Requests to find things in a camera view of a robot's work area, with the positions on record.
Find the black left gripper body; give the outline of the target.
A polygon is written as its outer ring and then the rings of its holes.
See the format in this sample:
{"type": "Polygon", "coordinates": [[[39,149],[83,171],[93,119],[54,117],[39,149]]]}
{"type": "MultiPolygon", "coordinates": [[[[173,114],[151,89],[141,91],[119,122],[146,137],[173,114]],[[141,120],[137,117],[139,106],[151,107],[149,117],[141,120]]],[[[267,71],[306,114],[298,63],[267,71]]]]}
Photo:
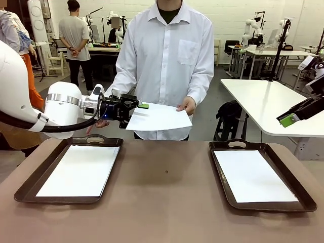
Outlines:
{"type": "Polygon", "coordinates": [[[100,118],[103,120],[117,120],[119,122],[125,121],[127,119],[126,99],[111,95],[102,100],[100,118]]]}

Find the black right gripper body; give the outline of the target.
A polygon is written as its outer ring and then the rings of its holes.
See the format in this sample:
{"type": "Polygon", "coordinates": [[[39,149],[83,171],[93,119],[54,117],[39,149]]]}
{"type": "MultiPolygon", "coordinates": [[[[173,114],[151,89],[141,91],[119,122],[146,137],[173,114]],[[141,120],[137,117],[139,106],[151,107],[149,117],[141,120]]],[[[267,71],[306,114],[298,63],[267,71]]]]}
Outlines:
{"type": "Polygon", "coordinates": [[[323,111],[323,95],[307,98],[296,104],[293,108],[292,122],[306,120],[323,111]]]}

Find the person's right hand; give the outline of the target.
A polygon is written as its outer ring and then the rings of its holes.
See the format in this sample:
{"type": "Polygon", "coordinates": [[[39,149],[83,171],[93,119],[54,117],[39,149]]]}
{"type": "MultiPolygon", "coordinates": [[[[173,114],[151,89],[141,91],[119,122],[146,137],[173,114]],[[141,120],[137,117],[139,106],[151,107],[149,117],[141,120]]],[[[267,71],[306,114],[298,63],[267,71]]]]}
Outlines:
{"type": "Polygon", "coordinates": [[[101,120],[97,121],[94,125],[89,126],[86,130],[86,134],[89,135],[93,127],[103,128],[105,126],[108,126],[109,124],[110,124],[109,121],[101,119],[101,120]]]}

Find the person's left hand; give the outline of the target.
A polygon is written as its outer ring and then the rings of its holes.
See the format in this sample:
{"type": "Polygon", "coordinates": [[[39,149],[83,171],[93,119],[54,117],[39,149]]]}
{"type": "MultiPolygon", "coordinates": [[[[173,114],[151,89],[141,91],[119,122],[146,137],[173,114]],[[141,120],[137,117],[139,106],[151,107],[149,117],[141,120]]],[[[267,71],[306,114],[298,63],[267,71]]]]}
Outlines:
{"type": "Polygon", "coordinates": [[[180,111],[186,111],[186,113],[187,113],[188,116],[193,115],[195,109],[196,109],[196,102],[190,96],[186,96],[183,99],[182,104],[180,104],[180,105],[177,106],[177,111],[178,112],[180,112],[180,111]]]}

